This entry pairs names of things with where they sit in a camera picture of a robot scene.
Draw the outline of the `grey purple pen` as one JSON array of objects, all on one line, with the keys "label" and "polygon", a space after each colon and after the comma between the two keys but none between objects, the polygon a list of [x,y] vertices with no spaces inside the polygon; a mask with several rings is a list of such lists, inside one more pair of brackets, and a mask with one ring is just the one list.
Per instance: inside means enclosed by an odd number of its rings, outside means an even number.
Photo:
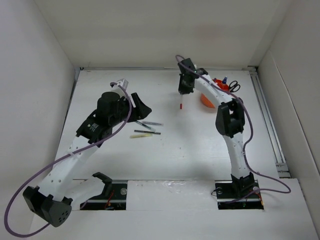
[{"label": "grey purple pen", "polygon": [[151,122],[151,121],[142,121],[143,124],[145,125],[151,125],[151,126],[160,126],[163,127],[163,123],[158,123],[158,122]]}]

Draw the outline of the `black handled scissors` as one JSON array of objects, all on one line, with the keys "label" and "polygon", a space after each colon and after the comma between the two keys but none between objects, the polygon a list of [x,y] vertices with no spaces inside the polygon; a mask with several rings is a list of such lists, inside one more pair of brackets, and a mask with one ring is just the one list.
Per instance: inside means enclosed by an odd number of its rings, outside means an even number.
[{"label": "black handled scissors", "polygon": [[238,83],[237,80],[232,81],[229,85],[228,85],[228,91],[230,93],[236,93],[237,91],[239,91],[241,88],[241,85]]}]

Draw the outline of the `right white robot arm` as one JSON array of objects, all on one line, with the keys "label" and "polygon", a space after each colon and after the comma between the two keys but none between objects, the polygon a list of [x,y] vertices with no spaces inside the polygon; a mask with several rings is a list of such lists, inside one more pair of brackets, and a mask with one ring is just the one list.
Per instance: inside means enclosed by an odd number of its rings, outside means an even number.
[{"label": "right white robot arm", "polygon": [[227,145],[231,163],[231,191],[234,199],[240,199],[249,193],[255,183],[253,173],[245,161],[245,112],[242,101],[231,97],[229,91],[220,88],[208,72],[203,68],[196,68],[190,58],[179,60],[178,67],[178,92],[187,95],[197,90],[217,108],[215,127]]}]

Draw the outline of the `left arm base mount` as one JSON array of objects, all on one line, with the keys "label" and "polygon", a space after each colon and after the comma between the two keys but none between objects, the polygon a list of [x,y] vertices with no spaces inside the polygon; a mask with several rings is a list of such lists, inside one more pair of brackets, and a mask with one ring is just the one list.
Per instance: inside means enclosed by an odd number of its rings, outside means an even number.
[{"label": "left arm base mount", "polygon": [[124,211],[127,207],[128,181],[115,180],[100,195],[80,204],[83,211]]}]

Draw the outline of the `white marker red cap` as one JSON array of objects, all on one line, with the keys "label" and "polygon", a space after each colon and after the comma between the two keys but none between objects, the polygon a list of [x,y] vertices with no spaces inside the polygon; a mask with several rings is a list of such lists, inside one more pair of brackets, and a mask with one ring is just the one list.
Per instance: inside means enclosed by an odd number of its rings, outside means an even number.
[{"label": "white marker red cap", "polygon": [[180,94],[180,96],[179,96],[179,100],[180,100],[179,109],[180,109],[180,110],[183,110],[183,106],[184,106],[183,97],[184,97],[184,95],[183,95],[183,94]]}]

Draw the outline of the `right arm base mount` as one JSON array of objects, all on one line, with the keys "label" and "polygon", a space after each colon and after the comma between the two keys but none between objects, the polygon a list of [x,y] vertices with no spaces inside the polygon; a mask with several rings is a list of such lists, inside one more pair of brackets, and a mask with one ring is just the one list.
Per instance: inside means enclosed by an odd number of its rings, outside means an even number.
[{"label": "right arm base mount", "polygon": [[264,204],[260,193],[255,189],[259,187],[255,180],[253,186],[238,194],[233,188],[231,180],[217,180],[214,182],[215,189],[211,195],[216,197],[219,210],[263,210]]}]

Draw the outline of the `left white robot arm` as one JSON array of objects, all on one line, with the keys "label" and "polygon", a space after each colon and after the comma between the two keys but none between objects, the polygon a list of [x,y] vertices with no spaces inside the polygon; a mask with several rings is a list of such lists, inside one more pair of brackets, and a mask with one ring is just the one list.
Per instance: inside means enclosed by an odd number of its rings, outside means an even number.
[{"label": "left white robot arm", "polygon": [[107,198],[112,192],[112,179],[96,172],[77,187],[70,185],[86,161],[101,147],[101,140],[112,136],[113,127],[121,122],[145,119],[152,109],[145,105],[137,93],[128,99],[115,92],[105,92],[97,101],[96,109],[76,131],[76,136],[66,152],[67,158],[57,163],[36,186],[28,186],[23,197],[29,209],[53,227],[62,225],[72,210],[92,197]]}]

